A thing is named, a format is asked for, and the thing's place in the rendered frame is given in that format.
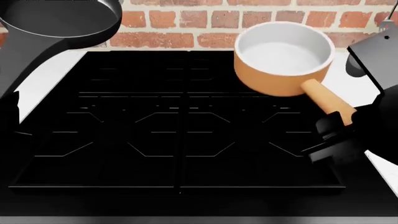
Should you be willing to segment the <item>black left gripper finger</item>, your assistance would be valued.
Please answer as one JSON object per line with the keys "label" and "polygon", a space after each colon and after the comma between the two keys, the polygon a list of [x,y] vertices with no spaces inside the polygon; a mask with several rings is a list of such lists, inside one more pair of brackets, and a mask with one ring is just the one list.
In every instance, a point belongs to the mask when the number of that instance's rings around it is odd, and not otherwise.
{"label": "black left gripper finger", "polygon": [[0,99],[0,138],[5,138],[19,126],[19,91]]}

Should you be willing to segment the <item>hanging black kitchen utensil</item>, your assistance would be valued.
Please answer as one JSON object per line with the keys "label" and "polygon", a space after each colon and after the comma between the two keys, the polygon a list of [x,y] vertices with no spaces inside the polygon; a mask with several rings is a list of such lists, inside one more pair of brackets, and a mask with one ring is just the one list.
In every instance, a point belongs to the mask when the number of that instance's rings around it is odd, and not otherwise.
{"label": "hanging black kitchen utensil", "polygon": [[388,28],[392,27],[395,25],[394,21],[391,20],[391,17],[396,9],[396,7],[398,6],[398,1],[395,3],[394,7],[391,9],[390,13],[388,14],[388,16],[380,23],[379,25],[379,33],[388,30]]}

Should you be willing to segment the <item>orange saucepan with white interior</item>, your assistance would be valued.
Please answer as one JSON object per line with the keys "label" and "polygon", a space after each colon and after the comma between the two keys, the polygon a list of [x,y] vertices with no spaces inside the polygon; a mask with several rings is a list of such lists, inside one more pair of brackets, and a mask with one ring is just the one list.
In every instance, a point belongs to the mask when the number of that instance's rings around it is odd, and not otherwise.
{"label": "orange saucepan with white interior", "polygon": [[326,114],[356,111],[321,84],[335,58],[323,32],[295,22],[265,22],[240,33],[234,71],[250,89],[270,96],[305,94]]}

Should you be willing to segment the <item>black frying pan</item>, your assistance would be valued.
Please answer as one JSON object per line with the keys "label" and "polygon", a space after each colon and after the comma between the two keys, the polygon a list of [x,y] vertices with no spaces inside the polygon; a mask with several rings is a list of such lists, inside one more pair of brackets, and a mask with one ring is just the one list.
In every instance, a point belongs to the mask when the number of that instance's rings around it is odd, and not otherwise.
{"label": "black frying pan", "polygon": [[109,40],[122,14],[118,0],[0,0],[0,98],[54,55]]}

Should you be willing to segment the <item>black stove range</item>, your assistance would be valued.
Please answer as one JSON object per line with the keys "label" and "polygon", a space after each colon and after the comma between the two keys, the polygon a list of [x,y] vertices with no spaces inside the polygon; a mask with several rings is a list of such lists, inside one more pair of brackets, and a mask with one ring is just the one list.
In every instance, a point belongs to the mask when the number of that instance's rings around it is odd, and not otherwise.
{"label": "black stove range", "polygon": [[365,155],[344,166],[329,158],[318,161],[332,164],[345,186],[339,191],[182,188],[183,102],[172,188],[11,189],[34,145],[21,131],[22,122],[0,138],[0,222],[25,216],[29,222],[57,223],[398,224],[398,197]]}

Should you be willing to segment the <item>black cast iron stove grate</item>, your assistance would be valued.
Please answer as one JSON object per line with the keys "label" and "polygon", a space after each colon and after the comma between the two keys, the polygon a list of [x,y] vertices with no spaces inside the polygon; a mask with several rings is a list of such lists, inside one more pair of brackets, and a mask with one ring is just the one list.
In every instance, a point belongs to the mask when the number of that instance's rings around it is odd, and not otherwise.
{"label": "black cast iron stove grate", "polygon": [[325,143],[316,129],[324,113],[306,96],[252,91],[233,70],[233,53],[185,54],[184,189],[339,191],[329,161],[312,162]]}
{"label": "black cast iron stove grate", "polygon": [[185,52],[89,52],[23,121],[14,190],[172,188]]}

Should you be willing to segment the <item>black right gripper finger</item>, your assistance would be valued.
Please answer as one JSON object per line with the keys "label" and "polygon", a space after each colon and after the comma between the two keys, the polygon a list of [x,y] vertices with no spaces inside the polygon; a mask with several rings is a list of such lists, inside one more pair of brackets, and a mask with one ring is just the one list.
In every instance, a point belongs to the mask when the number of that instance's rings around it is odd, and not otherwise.
{"label": "black right gripper finger", "polygon": [[343,114],[341,111],[334,111],[326,115],[325,119],[333,128],[342,128],[353,123],[353,115],[356,113],[357,111],[346,114]]}
{"label": "black right gripper finger", "polygon": [[322,118],[316,122],[317,132],[323,140],[336,136],[339,128],[339,118]]}

